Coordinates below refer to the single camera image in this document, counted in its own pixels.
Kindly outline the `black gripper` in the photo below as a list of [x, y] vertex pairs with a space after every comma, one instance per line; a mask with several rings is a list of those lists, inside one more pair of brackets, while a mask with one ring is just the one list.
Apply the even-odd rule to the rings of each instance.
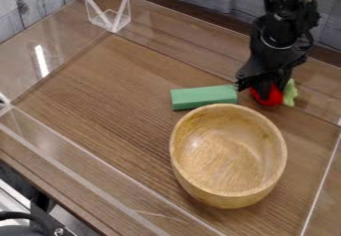
[[272, 85], [283, 91], [291, 78], [292, 69], [306, 61], [311, 48], [307, 40], [298, 40], [284, 49], [274, 49], [260, 39], [250, 40], [250, 57], [235, 73], [236, 90], [255, 88], [262, 101], [267, 101], [272, 93]]

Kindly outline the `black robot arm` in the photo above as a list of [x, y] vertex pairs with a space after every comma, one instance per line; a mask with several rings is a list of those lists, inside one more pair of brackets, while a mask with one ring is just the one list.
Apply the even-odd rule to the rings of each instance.
[[264, 106], [283, 103], [292, 69], [303, 64], [318, 25], [316, 0], [263, 0], [264, 14], [252, 21], [250, 57], [235, 73], [236, 90], [250, 89]]

